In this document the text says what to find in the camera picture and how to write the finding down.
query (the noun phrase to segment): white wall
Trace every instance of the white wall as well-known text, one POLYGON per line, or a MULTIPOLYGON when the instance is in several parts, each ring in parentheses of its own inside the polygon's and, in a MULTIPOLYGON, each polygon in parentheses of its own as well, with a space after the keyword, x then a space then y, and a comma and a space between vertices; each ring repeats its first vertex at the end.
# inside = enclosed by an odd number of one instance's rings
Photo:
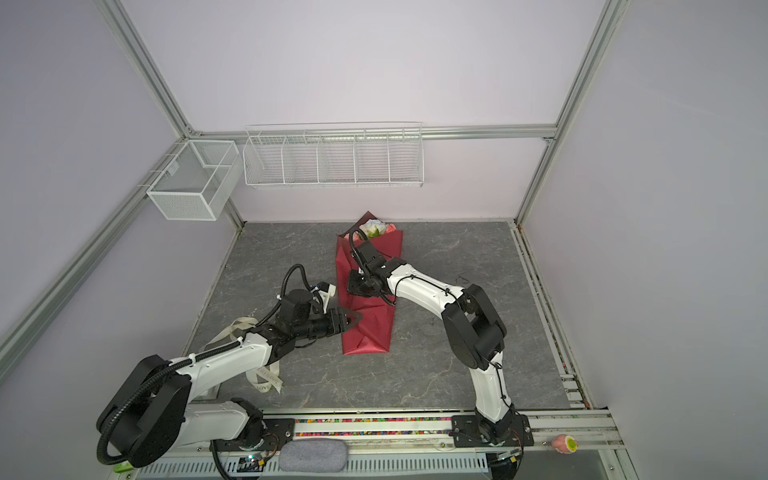
POLYGON ((0 335, 175 139, 92 2, 2 2, 0 335))
POLYGON ((765 478, 768 3, 634 0, 524 225, 641 478, 765 478))
POLYGON ((3 478, 107 478, 97 417, 139 360, 181 354, 232 235, 147 205, 0 386, 3 478))
POLYGON ((189 121, 554 123, 604 0, 126 0, 189 121))
POLYGON ((538 165, 541 138, 424 142, 422 187, 254 190, 233 200, 247 221, 514 218, 538 165))

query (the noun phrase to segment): black mounting plate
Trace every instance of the black mounting plate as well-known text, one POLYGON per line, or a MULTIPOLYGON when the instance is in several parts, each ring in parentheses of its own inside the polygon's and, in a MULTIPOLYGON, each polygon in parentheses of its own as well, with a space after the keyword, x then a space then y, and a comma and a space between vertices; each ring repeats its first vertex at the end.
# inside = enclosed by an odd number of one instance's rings
MULTIPOLYGON (((480 431, 478 430, 478 419, 476 415, 454 415, 451 417, 451 427, 453 432, 453 444, 457 447, 487 447, 488 443, 480 441, 480 431)), ((531 425, 528 423, 528 417, 517 414, 512 418, 512 430, 520 436, 524 447, 531 447, 534 444, 531 425)), ((518 446, 518 439, 510 435, 501 445, 497 446, 518 446)))
MULTIPOLYGON (((264 432, 264 442, 256 447, 257 451, 266 450, 271 452, 275 449, 275 437, 267 435, 273 433, 277 435, 280 443, 277 449, 280 450, 287 442, 293 440, 293 427, 296 424, 295 419, 264 419, 266 431, 264 432)), ((216 440, 216 447, 219 452, 244 452, 242 445, 235 440, 216 440)))

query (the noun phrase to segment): robotic arm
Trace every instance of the robotic arm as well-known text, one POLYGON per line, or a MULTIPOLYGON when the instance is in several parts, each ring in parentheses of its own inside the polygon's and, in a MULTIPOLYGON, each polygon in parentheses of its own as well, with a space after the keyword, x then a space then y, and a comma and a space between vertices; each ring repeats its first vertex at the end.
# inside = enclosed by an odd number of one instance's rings
MULTIPOLYGON (((359 270, 350 273, 348 291, 406 298, 441 317, 453 353, 470 369, 476 429, 468 434, 456 428, 457 445, 458 434, 480 444, 504 445, 514 433, 510 445, 522 447, 515 430, 524 428, 527 419, 508 401, 502 372, 506 328, 485 292, 476 285, 461 288, 440 282, 396 257, 387 260, 360 234, 365 239, 361 245, 350 240, 359 270)), ((296 348, 299 339, 336 335, 355 326, 360 314, 329 307, 335 292, 327 283, 310 287, 303 267, 293 266, 283 280, 278 304, 256 326, 242 331, 237 341, 170 361, 159 356, 143 359, 99 416, 99 462, 113 465, 128 460, 142 467, 174 446, 216 439, 233 440, 242 449, 257 447, 266 425, 256 407, 242 399, 190 402, 224 380, 276 362, 296 348), (306 289, 286 294, 296 268, 306 289), (109 442, 120 455, 108 454, 109 442)))

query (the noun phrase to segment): gray marble tabletop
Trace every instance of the gray marble tabletop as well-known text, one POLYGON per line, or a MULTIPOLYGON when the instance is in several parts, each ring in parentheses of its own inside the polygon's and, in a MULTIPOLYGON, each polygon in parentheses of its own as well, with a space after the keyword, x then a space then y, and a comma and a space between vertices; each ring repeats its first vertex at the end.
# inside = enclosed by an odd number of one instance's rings
MULTIPOLYGON (((238 316, 261 318, 286 270, 302 263, 311 284, 336 284, 342 223, 248 223, 194 333, 198 351, 238 316)), ((447 283, 481 286, 507 326, 504 374, 519 409, 566 409, 568 398, 549 349, 509 227, 503 222, 398 223, 402 258, 447 283)), ((300 287, 295 273, 290 288, 300 287)), ((260 408, 471 409, 468 369, 450 350, 442 321, 398 302, 389 353, 342 354, 341 337, 319 339, 280 360, 283 391, 261 393, 245 375, 224 382, 219 400, 243 397, 260 408)))

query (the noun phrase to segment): wire basket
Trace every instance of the wire basket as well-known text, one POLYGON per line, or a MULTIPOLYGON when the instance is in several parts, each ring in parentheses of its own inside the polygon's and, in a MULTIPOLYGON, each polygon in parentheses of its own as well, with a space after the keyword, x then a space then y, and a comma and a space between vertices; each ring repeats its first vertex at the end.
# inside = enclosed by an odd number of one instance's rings
POLYGON ((422 185, 421 127, 249 131, 243 167, 254 188, 422 185))
POLYGON ((168 220, 216 220, 242 174, 235 142, 189 140, 147 195, 168 220))

